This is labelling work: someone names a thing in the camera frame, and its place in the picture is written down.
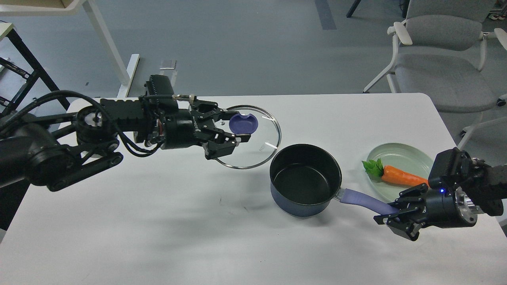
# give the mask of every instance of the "plate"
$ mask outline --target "plate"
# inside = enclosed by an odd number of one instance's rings
[[[368,154],[368,160],[382,160],[383,165],[392,165],[405,172],[428,178],[429,172],[433,167],[433,160],[424,152],[415,147],[404,144],[383,144],[374,148]],[[384,202],[393,202],[400,195],[400,192],[409,188],[384,182],[377,177],[368,175],[373,189],[382,197]]]

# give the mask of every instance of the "gray floor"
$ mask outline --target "gray floor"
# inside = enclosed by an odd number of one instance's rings
[[[161,62],[168,59],[178,62],[177,93],[361,93],[390,61],[391,38],[386,29],[402,20],[399,0],[363,0],[349,19],[345,14],[352,0],[329,1],[335,30],[322,29],[316,2],[168,0],[140,5],[138,1],[110,0],[97,4],[124,61],[132,53],[141,54],[129,96],[142,95],[149,75],[158,74]],[[119,81],[84,11],[65,17],[0,20],[16,25],[60,89],[91,97],[112,97],[118,92]],[[495,27],[507,30],[507,20],[487,19],[483,30]],[[478,55],[478,46],[463,53],[474,62]],[[27,68],[7,40],[0,42],[0,56]],[[507,52],[498,41],[491,41],[483,74],[499,96],[507,92],[506,72]],[[20,82],[17,76],[2,72],[0,96],[12,97]],[[371,91],[390,92],[385,80]],[[46,92],[37,84],[29,97]],[[41,107],[37,114],[62,111],[53,104]],[[461,128],[475,118],[441,115],[457,142]],[[487,118],[501,116],[507,116],[507,107],[486,114]],[[477,131],[465,149],[492,165],[506,164],[506,141],[507,128],[499,125]]]

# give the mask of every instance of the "glass lid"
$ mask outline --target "glass lid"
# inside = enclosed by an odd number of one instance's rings
[[[249,133],[248,142],[240,142],[232,154],[217,158],[224,166],[249,169],[266,163],[276,153],[281,142],[278,121],[266,110],[252,105],[227,108],[237,111],[229,121],[215,122],[217,128],[233,134]]]

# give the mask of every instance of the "purple lid handle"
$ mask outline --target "purple lid handle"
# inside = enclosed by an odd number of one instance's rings
[[[252,114],[242,115],[237,113],[229,120],[229,128],[234,134],[253,134],[258,126],[257,118]]]
[[[340,188],[334,197],[344,204],[359,205],[368,208],[380,215],[388,215],[399,212],[399,209],[388,205],[380,200],[351,189]]]

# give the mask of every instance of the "gray chair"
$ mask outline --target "gray chair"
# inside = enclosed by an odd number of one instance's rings
[[[459,143],[461,149],[482,120],[483,111],[499,101],[481,75],[486,62],[488,39],[498,38],[507,49],[507,33],[502,29],[482,32],[482,22],[495,0],[411,0],[407,19],[395,22],[387,30],[392,37],[393,55],[390,64],[363,90],[368,93],[380,79],[387,77],[393,93],[420,92],[427,94],[439,112],[480,113],[475,123],[466,129]],[[459,51],[481,42],[478,66],[459,56]],[[405,46],[440,48],[454,52],[450,55],[399,53],[400,42]]]

